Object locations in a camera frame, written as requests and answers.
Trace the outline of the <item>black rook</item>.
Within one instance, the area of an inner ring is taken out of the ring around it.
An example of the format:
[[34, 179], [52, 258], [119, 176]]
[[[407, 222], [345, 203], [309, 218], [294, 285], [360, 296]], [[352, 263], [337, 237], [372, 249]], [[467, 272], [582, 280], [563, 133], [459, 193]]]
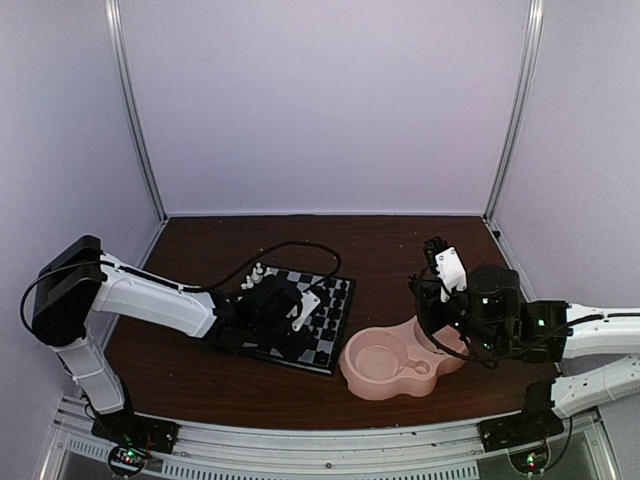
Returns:
[[315, 356], [315, 362], [321, 365], [325, 365], [328, 362], [328, 354], [326, 352], [320, 351]]

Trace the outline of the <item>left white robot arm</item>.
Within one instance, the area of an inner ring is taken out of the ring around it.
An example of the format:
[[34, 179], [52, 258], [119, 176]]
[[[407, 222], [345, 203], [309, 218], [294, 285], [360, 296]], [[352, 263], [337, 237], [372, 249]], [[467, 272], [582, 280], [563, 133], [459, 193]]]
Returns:
[[24, 295], [34, 299], [24, 326], [58, 355], [123, 444], [137, 442], [144, 424], [126, 408], [125, 387], [89, 333], [90, 312], [143, 320], [216, 348], [266, 348], [295, 360], [314, 342], [305, 322], [321, 305], [311, 288], [300, 289], [262, 266], [234, 293], [184, 285], [121, 262], [91, 235], [47, 264]]

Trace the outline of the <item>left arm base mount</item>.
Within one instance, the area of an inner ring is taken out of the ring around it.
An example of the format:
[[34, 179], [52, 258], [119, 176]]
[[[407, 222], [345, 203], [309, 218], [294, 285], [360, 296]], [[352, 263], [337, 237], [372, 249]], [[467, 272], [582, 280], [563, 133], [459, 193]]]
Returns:
[[93, 423], [91, 434], [123, 447], [171, 454], [178, 430], [175, 422], [134, 415], [132, 418], [115, 420], [99, 417]]

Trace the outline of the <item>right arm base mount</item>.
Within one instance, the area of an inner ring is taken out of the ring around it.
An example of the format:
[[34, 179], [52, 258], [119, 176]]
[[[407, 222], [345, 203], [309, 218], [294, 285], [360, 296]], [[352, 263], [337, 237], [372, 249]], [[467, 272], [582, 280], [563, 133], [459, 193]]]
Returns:
[[564, 423], [552, 412], [516, 413], [478, 424], [485, 452], [510, 449], [542, 441], [564, 432]]

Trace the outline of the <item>black and white chessboard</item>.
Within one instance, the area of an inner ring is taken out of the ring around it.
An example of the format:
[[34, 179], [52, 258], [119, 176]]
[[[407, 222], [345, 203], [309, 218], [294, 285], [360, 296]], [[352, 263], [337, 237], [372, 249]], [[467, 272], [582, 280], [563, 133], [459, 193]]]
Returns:
[[[273, 266], [273, 265], [262, 264], [262, 267], [264, 269], [264, 275], [258, 278], [253, 277], [253, 279], [256, 281], [256, 284], [260, 283], [261, 280], [264, 279], [265, 270], [271, 269], [274, 275], [278, 277], [283, 277], [295, 283], [296, 286], [301, 291], [304, 291], [306, 289], [311, 289], [314, 292], [316, 292], [320, 296], [320, 298], [321, 297], [330, 298], [330, 303], [328, 306], [322, 306], [320, 304], [320, 307], [315, 311], [315, 313], [313, 313], [312, 316], [310, 316], [305, 321], [305, 325], [309, 327], [309, 330], [311, 332], [314, 328], [318, 328], [320, 330], [320, 334], [318, 337], [315, 337], [315, 342], [313, 346], [310, 349], [306, 350], [296, 360], [285, 360], [276, 352], [271, 352], [269, 354], [265, 354], [263, 352], [255, 352], [255, 353], [248, 353], [248, 354], [234, 353], [232, 351], [230, 352], [241, 355], [241, 356], [253, 358], [253, 359], [258, 359], [258, 360], [262, 360], [262, 361], [266, 361], [274, 364], [279, 364], [282, 366], [296, 368], [299, 370], [306, 370], [309, 372], [314, 372], [314, 373], [328, 375], [328, 376], [333, 375], [336, 369], [336, 365], [340, 356], [341, 349], [342, 349], [344, 331], [346, 329], [346, 324], [349, 319], [352, 300], [356, 291], [356, 281], [348, 277], [324, 276], [324, 275], [315, 274], [315, 273], [289, 270], [289, 269], [285, 269], [285, 268]], [[334, 308], [333, 300], [339, 299], [336, 297], [336, 291], [339, 289], [337, 289], [336, 287], [329, 289], [325, 286], [325, 281], [331, 278], [334, 278], [337, 281], [337, 284], [340, 282], [341, 279], [346, 279], [349, 282], [349, 287], [346, 290], [347, 291], [346, 297], [343, 298], [344, 306], [340, 309], [341, 317], [339, 320], [337, 320], [337, 328], [335, 329], [336, 337], [333, 342], [329, 342], [321, 339], [322, 331], [324, 329], [328, 329], [327, 323], [329, 320], [329, 310], [331, 308]], [[238, 295], [243, 290], [244, 289], [240, 286], [240, 290], [235, 292], [233, 297]], [[328, 312], [326, 316], [321, 316], [318, 314], [318, 311], [322, 307], [328, 308]], [[208, 340], [212, 345], [212, 329], [208, 334]], [[329, 356], [328, 362], [325, 365], [321, 365], [315, 362], [315, 356], [320, 351], [326, 352]]]

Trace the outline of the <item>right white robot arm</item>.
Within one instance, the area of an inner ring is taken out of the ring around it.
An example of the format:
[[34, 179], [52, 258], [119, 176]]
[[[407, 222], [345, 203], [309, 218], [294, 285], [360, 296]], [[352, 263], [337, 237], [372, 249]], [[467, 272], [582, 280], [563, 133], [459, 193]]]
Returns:
[[639, 310], [564, 300], [526, 301], [516, 271], [481, 265], [447, 284], [433, 269], [409, 278], [420, 327], [429, 340], [446, 327], [466, 345], [459, 359], [495, 369], [508, 361], [578, 365], [530, 384], [512, 430], [535, 440], [551, 417], [567, 419], [639, 390]]

